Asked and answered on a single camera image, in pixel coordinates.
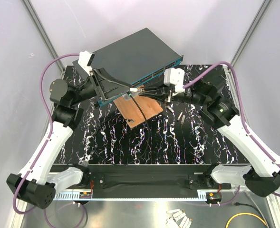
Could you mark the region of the silver SFP module plug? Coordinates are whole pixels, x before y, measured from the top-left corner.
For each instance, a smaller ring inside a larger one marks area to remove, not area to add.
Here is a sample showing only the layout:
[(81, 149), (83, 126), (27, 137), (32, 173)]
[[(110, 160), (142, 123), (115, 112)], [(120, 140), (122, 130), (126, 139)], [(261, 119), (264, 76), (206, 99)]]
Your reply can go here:
[(131, 93), (142, 93), (144, 92), (145, 90), (143, 88), (129, 88), (129, 91)]

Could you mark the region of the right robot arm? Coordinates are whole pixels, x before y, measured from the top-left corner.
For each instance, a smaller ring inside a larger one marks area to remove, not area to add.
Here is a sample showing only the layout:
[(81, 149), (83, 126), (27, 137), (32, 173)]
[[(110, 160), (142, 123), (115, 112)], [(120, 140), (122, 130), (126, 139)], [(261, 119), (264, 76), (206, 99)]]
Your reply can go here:
[(143, 87), (138, 92), (140, 96), (166, 104), (177, 101), (200, 105), (201, 119), (225, 136), (249, 161), (243, 166), (212, 164), (190, 185), (191, 188), (213, 189), (220, 184), (231, 184), (245, 186), (260, 197), (276, 194), (280, 187), (280, 157), (255, 139), (234, 103), (221, 95), (224, 86), (222, 78), (201, 79), (180, 91), (175, 85), (161, 85)]

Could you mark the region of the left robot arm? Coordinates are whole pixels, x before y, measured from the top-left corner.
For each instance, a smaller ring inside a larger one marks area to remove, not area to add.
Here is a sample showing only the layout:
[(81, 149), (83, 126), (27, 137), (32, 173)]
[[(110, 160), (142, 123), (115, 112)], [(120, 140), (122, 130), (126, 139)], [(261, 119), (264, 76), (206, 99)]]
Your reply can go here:
[(48, 129), (27, 164), (18, 174), (11, 173), (6, 183), (16, 201), (22, 200), (37, 208), (46, 209), (57, 193), (76, 185), (85, 188), (90, 184), (89, 168), (74, 164), (50, 177), (53, 163), (66, 141), (72, 136), (82, 118), (84, 110), (74, 106), (95, 96), (103, 101), (117, 98), (130, 91), (131, 85), (109, 75), (104, 68), (84, 71), (83, 84), (73, 86), (64, 79), (56, 79), (49, 87), (50, 100), (55, 104), (49, 113)]

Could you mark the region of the wooden board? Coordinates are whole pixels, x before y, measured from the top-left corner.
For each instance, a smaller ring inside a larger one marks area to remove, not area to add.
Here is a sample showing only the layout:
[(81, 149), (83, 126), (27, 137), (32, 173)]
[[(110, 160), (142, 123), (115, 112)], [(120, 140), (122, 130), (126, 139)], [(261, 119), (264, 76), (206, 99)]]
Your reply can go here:
[(141, 111), (144, 113), (147, 120), (163, 112), (163, 108), (156, 100), (148, 97), (141, 97), (138, 93), (132, 93), (132, 97), (128, 97), (124, 94), (113, 102), (124, 119), (132, 119), (135, 121), (134, 123), (127, 122), (127, 125), (131, 129), (145, 122)]

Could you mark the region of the pile of white modules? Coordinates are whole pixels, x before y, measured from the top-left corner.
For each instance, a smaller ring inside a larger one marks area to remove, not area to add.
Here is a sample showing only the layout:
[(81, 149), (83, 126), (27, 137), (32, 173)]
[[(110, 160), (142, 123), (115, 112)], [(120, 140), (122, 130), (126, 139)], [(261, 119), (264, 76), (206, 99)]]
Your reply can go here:
[(167, 228), (190, 228), (193, 220), (189, 218), (183, 209), (168, 210), (166, 219)]

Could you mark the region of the dark teal network switch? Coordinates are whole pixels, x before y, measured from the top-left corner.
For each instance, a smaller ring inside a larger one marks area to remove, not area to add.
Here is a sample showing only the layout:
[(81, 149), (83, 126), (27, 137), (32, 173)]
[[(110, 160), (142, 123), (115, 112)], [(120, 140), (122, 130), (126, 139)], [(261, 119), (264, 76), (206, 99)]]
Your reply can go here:
[[(179, 65), (183, 60), (183, 56), (173, 51), (148, 28), (92, 53), (95, 54), (91, 64), (92, 70), (104, 68), (112, 77), (130, 84), (130, 88), (136, 88), (152, 80), (166, 69)], [(84, 82), (76, 88), (77, 99), (74, 101), (76, 104), (97, 97), (97, 105), (101, 107), (119, 98), (118, 96), (108, 101), (101, 100), (94, 91), (89, 74), (80, 67), (78, 60), (74, 61), (73, 65), (84, 79)], [(106, 80), (102, 81), (102, 86), (121, 87)]]

